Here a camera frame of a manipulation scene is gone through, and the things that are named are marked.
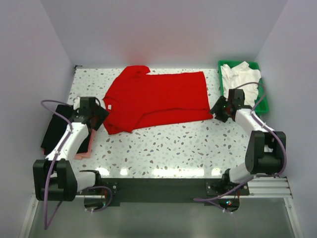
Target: speckled surface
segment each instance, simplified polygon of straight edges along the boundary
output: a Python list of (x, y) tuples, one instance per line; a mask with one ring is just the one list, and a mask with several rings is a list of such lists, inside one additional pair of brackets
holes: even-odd
[[(76, 96), (104, 97), (123, 69), (77, 69), (68, 103)], [(220, 96), (216, 69), (151, 69), (151, 74), (203, 71), (212, 107)], [(97, 131), (91, 158), (72, 160), (74, 171), (98, 169), (108, 178), (218, 178), (244, 161), (248, 137), (232, 120), (215, 119), (108, 135)]]

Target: white cloth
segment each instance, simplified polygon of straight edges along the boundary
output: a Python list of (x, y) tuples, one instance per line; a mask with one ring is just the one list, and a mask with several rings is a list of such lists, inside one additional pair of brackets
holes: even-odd
[[(233, 68), (230, 68), (227, 64), (221, 66), (223, 94), (228, 98), (229, 89), (236, 88), (244, 83), (259, 82), (261, 73), (258, 69), (249, 68), (247, 62), (243, 62)], [(255, 100), (258, 97), (258, 85), (248, 84), (241, 87), (245, 94), (245, 105), (254, 106)]]

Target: red t-shirt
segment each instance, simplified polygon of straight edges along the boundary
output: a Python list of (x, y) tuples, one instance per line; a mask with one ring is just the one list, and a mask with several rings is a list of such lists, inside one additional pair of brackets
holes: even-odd
[(109, 134), (212, 118), (203, 72), (149, 72), (146, 66), (128, 66), (106, 92), (109, 116), (104, 125)]

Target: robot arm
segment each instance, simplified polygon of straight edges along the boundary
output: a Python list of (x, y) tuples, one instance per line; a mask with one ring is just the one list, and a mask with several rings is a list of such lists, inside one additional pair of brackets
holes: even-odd
[(274, 175), (282, 170), (284, 164), (282, 148), (272, 134), (279, 138), (284, 148), (286, 135), (266, 126), (250, 106), (244, 105), (244, 99), (242, 89), (229, 89), (228, 100), (221, 96), (211, 109), (216, 119), (226, 122), (232, 118), (250, 137), (245, 162), (226, 170), (222, 176), (223, 184), (241, 183), (254, 176)]
[(44, 199), (45, 183), (49, 167), (54, 162), (53, 174), (49, 183), (49, 200), (72, 201), (76, 193), (98, 183), (97, 171), (80, 171), (74, 174), (70, 159), (73, 159), (91, 129), (98, 130), (108, 116), (108, 112), (95, 97), (76, 98), (71, 122), (59, 143), (45, 160), (36, 160), (33, 165), (35, 194), (38, 200)]

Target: white wall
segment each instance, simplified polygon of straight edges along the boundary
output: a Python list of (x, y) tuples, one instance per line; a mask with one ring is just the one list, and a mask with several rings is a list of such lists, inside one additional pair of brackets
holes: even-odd
[(1, 1), (0, 32), (0, 233), (15, 238), (49, 122), (40, 101), (66, 99), (72, 64), (39, 0)]
[(317, 1), (289, 0), (261, 49), (273, 128), (287, 136), (290, 181), (307, 238), (317, 237)]
[(287, 0), (41, 0), (72, 62), (215, 67), (254, 60)]

